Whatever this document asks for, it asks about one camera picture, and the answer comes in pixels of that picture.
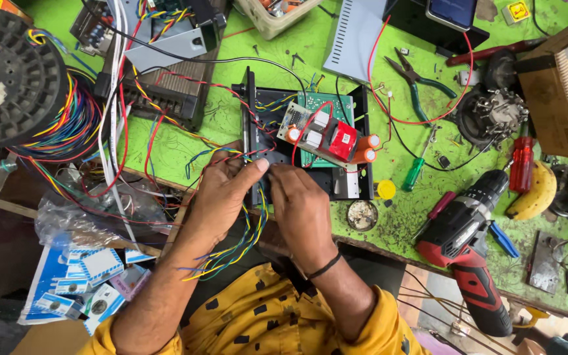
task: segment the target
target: black wrist band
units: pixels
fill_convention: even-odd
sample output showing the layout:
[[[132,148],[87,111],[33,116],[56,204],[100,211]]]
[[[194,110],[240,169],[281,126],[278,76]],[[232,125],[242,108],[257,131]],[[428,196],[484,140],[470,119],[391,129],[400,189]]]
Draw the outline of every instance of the black wrist band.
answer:
[[[334,259],[330,260],[330,262],[328,264],[326,264],[326,266],[324,266],[320,270],[313,272],[310,275],[306,275],[306,278],[308,278],[310,280],[310,279],[315,278],[317,276],[323,275],[323,273],[326,272],[327,270],[329,270],[332,266],[334,266],[336,264],[336,262],[339,261],[340,258],[341,258],[341,253],[337,254]]]

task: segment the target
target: green screwdriver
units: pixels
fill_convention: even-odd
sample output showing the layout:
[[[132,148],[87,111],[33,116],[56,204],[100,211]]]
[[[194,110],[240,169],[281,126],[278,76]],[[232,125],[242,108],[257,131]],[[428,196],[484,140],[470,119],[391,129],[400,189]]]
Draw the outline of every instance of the green screwdriver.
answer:
[[[405,183],[403,184],[403,190],[406,192],[411,192],[414,190],[415,182],[418,180],[418,175],[420,175],[420,170],[422,169],[422,165],[424,165],[424,153],[427,152],[427,148],[429,147],[430,141],[433,139],[433,135],[436,133],[436,129],[438,125],[434,125],[431,129],[431,135],[429,139],[424,143],[424,150],[422,151],[422,156],[419,158],[415,158],[414,166],[412,166],[411,170],[409,170],[409,174],[406,176]]]

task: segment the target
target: green circuit board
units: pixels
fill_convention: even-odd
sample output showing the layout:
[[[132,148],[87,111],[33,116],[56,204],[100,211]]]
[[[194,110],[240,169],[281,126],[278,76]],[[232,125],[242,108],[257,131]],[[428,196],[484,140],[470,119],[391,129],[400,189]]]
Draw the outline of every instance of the green circuit board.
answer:
[[[304,94],[302,92],[297,93],[297,100],[299,105],[304,106],[305,108],[315,112],[317,109],[320,108],[325,102],[332,101],[334,105],[334,109],[332,115],[334,118],[338,119],[341,122],[345,122],[348,125],[354,126],[354,107],[352,104],[352,97],[348,95],[340,95],[341,101],[343,102],[343,108],[345,109],[346,114],[343,114],[341,110],[341,105],[339,104],[339,100],[334,93],[315,93],[315,92],[307,92],[306,96],[308,96],[308,104],[306,104],[304,100]],[[323,112],[329,114],[330,113],[330,106],[326,106],[321,109]],[[306,166],[308,164],[312,164],[310,167],[338,167],[334,163],[331,163],[323,158],[317,158],[317,156],[302,150],[302,166]]]

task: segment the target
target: smartphone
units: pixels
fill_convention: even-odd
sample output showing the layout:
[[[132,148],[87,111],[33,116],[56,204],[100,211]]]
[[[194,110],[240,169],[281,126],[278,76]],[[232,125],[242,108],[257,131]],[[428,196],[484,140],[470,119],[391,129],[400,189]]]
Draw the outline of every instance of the smartphone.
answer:
[[[466,32],[473,25],[477,0],[427,0],[426,15],[460,32]]]

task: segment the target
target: workbench surface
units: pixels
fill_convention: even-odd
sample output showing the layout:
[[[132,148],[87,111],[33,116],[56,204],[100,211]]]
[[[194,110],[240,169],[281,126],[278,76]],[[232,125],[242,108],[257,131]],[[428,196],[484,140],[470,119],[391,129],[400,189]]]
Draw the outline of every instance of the workbench surface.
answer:
[[[37,27],[48,29],[69,48],[73,48],[75,39],[69,35],[68,30],[81,5],[78,1],[59,1],[59,8],[55,9],[52,6],[55,3],[50,0],[35,0],[21,5],[34,17]],[[510,3],[508,0],[479,1],[475,25],[489,31],[491,36],[477,50],[541,36],[531,19],[508,27],[501,15],[501,9],[508,3]],[[337,0],[323,2],[324,7],[330,11],[338,11],[340,4],[341,2]],[[548,33],[554,34],[568,26],[568,3],[562,0],[538,0],[538,7],[538,22]],[[290,67],[291,54],[298,53],[305,60],[306,65],[296,62],[294,68],[296,74],[308,81],[314,73],[316,73],[316,78],[324,74],[326,79],[321,83],[320,91],[334,93],[336,77],[321,69],[331,23],[330,16],[319,8],[315,8],[303,20],[271,41],[263,40],[257,30],[250,30],[223,39],[218,57],[224,59],[255,56],[256,53],[252,46],[257,44],[262,58],[274,60]],[[232,10],[225,34],[233,34],[251,27],[253,27],[253,24],[248,18],[243,17],[236,10]],[[395,117],[411,121],[417,120],[412,109],[406,81],[383,58],[383,56],[389,56],[396,59],[394,46],[406,47],[411,51],[412,56],[409,57],[409,61],[413,64],[414,70],[422,77],[439,80],[457,93],[462,91],[462,87],[453,80],[453,77],[465,67],[446,67],[444,58],[434,55],[433,45],[395,28],[387,27],[376,51],[372,80],[375,87],[384,82],[384,85],[393,92],[396,99],[392,101],[391,109]],[[91,62],[94,68],[100,69],[101,59],[90,58],[84,54],[80,55]],[[68,64],[75,63],[71,58],[66,58],[66,62]],[[288,73],[270,64],[245,60],[217,64],[213,82],[224,85],[240,83],[247,66],[250,66],[251,70],[256,73],[257,86],[300,89],[296,79]],[[343,78],[340,79],[339,85],[340,93],[347,93],[356,87],[354,83]],[[419,88],[422,107],[430,118],[446,112],[446,105],[449,100],[443,93],[428,86],[420,85]],[[378,134],[381,140],[385,141],[388,139],[388,119],[379,109],[372,95],[368,96],[368,102],[371,132]],[[200,131],[201,135],[218,143],[240,139],[240,104],[238,100],[232,98],[230,93],[222,89],[212,88],[209,91],[205,111],[206,117]],[[132,169],[143,170],[151,123],[151,121],[135,117],[129,119],[129,151],[126,165]],[[449,158],[452,163],[451,167],[457,166],[468,159],[470,144],[465,143],[457,147],[451,142],[458,134],[457,127],[444,120],[440,120],[438,123],[443,128],[438,131],[438,140],[430,145],[425,158],[431,165],[438,165],[434,160],[434,152],[438,151]],[[397,126],[407,146],[416,154],[420,154],[429,131],[422,125],[413,126],[398,123]],[[501,152],[490,150],[466,167],[450,173],[437,172],[424,167],[423,178],[418,180],[413,192],[398,191],[393,198],[393,205],[389,208],[384,206],[383,201],[374,202],[378,207],[379,220],[375,228],[368,232],[357,232],[349,228],[345,216],[350,202],[331,203],[333,234],[337,239],[389,255],[406,263],[437,272],[446,271],[431,266],[416,252],[413,247],[412,236],[425,221],[426,214],[446,191],[453,190],[459,193],[462,189],[473,184],[485,171],[501,169],[509,159],[511,144],[512,140],[507,140],[503,143]],[[123,146],[121,145],[118,151],[122,152],[122,149]],[[188,186],[192,181],[188,181],[185,177],[185,163],[205,149],[206,147],[200,140],[195,140],[181,133],[171,125],[162,125],[154,140],[152,150],[154,172],[158,178]],[[534,156],[540,157],[538,145],[534,148]],[[201,170],[208,159],[209,156],[206,156],[197,160],[196,172]],[[391,141],[385,144],[383,150],[379,151],[379,157],[373,164],[374,179],[392,179],[399,187],[405,180],[406,173],[413,161],[414,158],[399,144],[394,133]],[[568,158],[562,158],[560,161],[568,164]],[[492,277],[504,296],[528,302],[540,308],[558,311],[568,316],[568,295],[563,270],[560,273],[556,295],[545,293],[527,285],[525,282],[526,265],[531,260],[536,231],[544,230],[558,238],[568,239],[568,221],[562,217],[558,217],[557,220],[550,218],[548,221],[544,215],[539,215],[525,222],[510,221],[504,216],[504,211],[515,197],[515,193],[509,196],[504,194],[493,213],[493,218],[501,226],[501,229],[508,234],[521,257],[516,259],[509,257],[489,236],[487,238],[489,247],[487,263]]]

